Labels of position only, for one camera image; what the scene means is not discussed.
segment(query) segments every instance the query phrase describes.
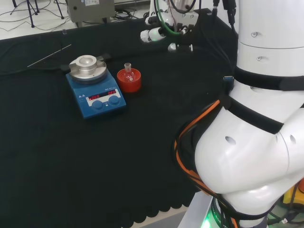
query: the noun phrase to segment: digital display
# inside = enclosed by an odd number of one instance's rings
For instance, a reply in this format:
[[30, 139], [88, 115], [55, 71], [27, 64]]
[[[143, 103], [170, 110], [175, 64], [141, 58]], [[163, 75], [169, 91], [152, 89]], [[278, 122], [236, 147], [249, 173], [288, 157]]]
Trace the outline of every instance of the digital display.
[[104, 92], [104, 93], [101, 93], [101, 94], [96, 94], [96, 95], [93, 95], [93, 96], [89, 96], [89, 100], [92, 101], [92, 100], [98, 99], [100, 97], [108, 96], [108, 95], [112, 95], [112, 94], [116, 94], [116, 90], [111, 90], [111, 91], [107, 91], [107, 92]]

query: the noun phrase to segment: orange cable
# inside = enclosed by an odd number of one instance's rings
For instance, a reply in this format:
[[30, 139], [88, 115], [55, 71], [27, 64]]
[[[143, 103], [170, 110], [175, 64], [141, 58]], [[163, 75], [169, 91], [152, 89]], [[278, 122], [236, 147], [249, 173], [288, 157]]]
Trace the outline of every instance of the orange cable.
[[[217, 100], [210, 108], [208, 108], [206, 111], [204, 111], [198, 118], [196, 118], [195, 120], [193, 120], [179, 135], [179, 138], [188, 130], [190, 129], [195, 123], [197, 123], [199, 120], [201, 120], [203, 117], [205, 117], [207, 114], [209, 114], [213, 109], [215, 109], [218, 105], [219, 105], [220, 101]], [[177, 142], [175, 141], [174, 144], [174, 148], [176, 148], [177, 146]], [[214, 195], [216, 195], [216, 193], [214, 191], [212, 191], [210, 188], [208, 188], [204, 182], [200, 179], [200, 176], [194, 172], [193, 170], [188, 170], [184, 164], [181, 162], [180, 156], [178, 151], [176, 151], [176, 159], [177, 162], [179, 163], [180, 167], [187, 173], [190, 175], [191, 180], [195, 181], [198, 185], [200, 185], [201, 187], [208, 189], [210, 192], [214, 193]], [[236, 220], [234, 218], [232, 218], [232, 223], [234, 225], [235, 228], [239, 228], [238, 224], [236, 222]]]
[[208, 113], [210, 113], [213, 109], [216, 108], [216, 106], [219, 105], [219, 100], [217, 100], [210, 108], [208, 108], [206, 111], [204, 111], [198, 118], [193, 120], [180, 134], [180, 137], [189, 129], [191, 128], [195, 123], [197, 123], [199, 120], [201, 120], [203, 117], [205, 117]]
[[238, 228], [237, 221], [234, 218], [232, 218], [232, 223], [233, 223], [233, 225], [234, 225], [235, 228]]

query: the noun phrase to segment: blue knob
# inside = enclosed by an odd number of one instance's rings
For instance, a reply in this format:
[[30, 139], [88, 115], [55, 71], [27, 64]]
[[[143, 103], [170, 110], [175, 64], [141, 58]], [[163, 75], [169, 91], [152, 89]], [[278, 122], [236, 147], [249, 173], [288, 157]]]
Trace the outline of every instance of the blue knob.
[[103, 104], [101, 101], [94, 101], [94, 102], [92, 103], [92, 107], [93, 107], [94, 109], [97, 109], [97, 110], [102, 109], [103, 105], [104, 105], [104, 104]]
[[109, 103], [110, 103], [110, 105], [118, 105], [119, 104], [119, 98], [118, 98], [118, 96], [111, 96], [110, 98], [109, 98]]

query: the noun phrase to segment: yellow object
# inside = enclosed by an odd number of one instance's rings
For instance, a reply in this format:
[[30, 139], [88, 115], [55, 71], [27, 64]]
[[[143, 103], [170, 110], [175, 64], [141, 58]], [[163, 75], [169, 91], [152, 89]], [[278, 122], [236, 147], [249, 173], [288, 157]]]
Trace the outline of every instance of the yellow object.
[[[285, 193], [283, 203], [289, 204], [291, 202], [293, 191], [294, 191], [294, 186]], [[304, 193], [302, 193], [299, 189], [296, 190], [294, 203], [300, 203], [304, 205]]]

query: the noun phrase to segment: red container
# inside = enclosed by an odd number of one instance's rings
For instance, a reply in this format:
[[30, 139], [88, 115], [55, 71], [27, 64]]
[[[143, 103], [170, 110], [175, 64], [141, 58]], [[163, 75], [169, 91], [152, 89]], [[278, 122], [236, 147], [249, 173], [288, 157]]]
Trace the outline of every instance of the red container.
[[117, 73], [118, 85], [123, 92], [134, 93], [137, 92], [142, 87], [141, 73], [134, 68], [132, 68], [132, 72], [135, 74], [135, 80], [132, 82], [123, 81], [125, 69], [122, 69]]

